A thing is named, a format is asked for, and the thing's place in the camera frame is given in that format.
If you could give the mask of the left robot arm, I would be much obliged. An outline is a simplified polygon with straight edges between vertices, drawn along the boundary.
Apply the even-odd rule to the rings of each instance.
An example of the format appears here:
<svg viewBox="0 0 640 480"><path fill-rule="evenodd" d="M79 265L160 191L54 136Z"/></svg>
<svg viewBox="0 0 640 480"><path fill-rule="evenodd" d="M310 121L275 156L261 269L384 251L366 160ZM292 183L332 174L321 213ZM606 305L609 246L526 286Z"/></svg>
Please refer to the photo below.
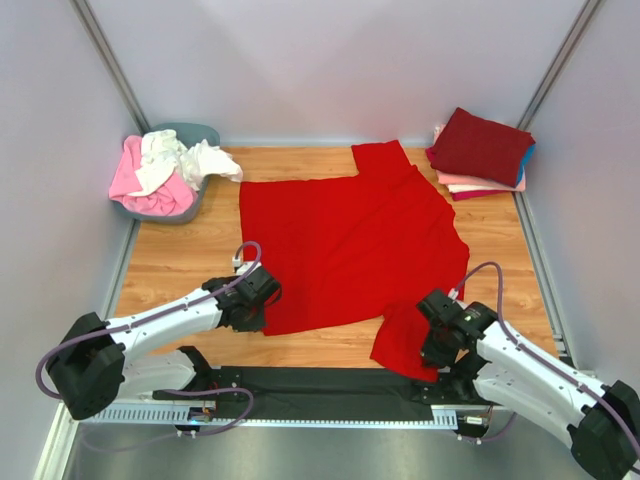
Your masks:
<svg viewBox="0 0 640 480"><path fill-rule="evenodd" d="M42 393L62 401L75 420L89 419L116 400L156 391L199 401L208 394L211 378L197 350L182 348L160 357L152 351L217 328L261 331L265 308L281 293L280 283L261 264L245 264L231 277L212 278L144 312L107 320L90 312L38 362L36 383Z"/></svg>

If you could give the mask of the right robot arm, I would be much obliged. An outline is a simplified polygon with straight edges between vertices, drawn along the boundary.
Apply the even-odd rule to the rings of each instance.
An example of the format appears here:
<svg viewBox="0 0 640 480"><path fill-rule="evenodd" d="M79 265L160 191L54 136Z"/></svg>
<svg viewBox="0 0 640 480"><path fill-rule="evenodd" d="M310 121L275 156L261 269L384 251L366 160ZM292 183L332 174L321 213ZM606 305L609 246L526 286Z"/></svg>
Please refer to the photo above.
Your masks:
<svg viewBox="0 0 640 480"><path fill-rule="evenodd" d="M595 479L622 479L639 464L639 395L621 380L607 385L582 373L502 322L439 289L417 304L429 329L420 354L444 369L452 395L499 404L567 446Z"/></svg>

